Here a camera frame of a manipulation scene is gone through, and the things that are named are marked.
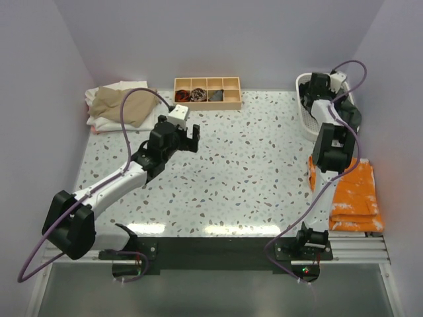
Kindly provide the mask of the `dark grey t-shirt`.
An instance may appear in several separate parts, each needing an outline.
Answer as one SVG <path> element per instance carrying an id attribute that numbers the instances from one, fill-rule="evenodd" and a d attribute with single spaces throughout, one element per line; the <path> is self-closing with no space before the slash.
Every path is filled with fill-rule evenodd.
<path id="1" fill-rule="evenodd" d="M 358 131 L 362 122 L 362 114 L 349 98 L 342 97 L 335 104 L 336 111 L 341 119 L 355 131 Z"/>

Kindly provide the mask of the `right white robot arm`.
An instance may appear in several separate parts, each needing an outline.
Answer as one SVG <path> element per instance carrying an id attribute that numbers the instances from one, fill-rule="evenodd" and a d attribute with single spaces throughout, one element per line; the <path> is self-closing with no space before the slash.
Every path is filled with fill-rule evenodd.
<path id="1" fill-rule="evenodd" d="M 289 250 L 308 260 L 330 251 L 330 216 L 338 183 L 348 170 L 356 143 L 357 125 L 348 125 L 341 106 L 354 109 L 354 99 L 342 72 L 304 73 L 296 78 L 300 123 L 307 139 L 314 141 L 311 162 L 315 183 L 311 208 L 301 219 L 301 228 Z"/>

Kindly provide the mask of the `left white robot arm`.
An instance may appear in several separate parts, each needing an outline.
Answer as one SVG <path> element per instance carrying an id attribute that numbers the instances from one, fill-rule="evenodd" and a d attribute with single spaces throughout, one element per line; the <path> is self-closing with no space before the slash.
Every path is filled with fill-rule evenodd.
<path id="1" fill-rule="evenodd" d="M 149 138 L 123 166 L 88 188 L 73 194 L 62 190 L 54 196 L 43 237 L 72 260 L 91 250 L 113 250 L 122 259 L 132 258 L 137 251 L 136 235 L 120 224 L 113 230 L 101 229 L 95 224 L 97 218 L 123 196 L 160 175 L 177 151 L 197 152 L 199 140 L 199 125 L 193 125 L 189 135 L 182 119 L 159 116 Z"/>

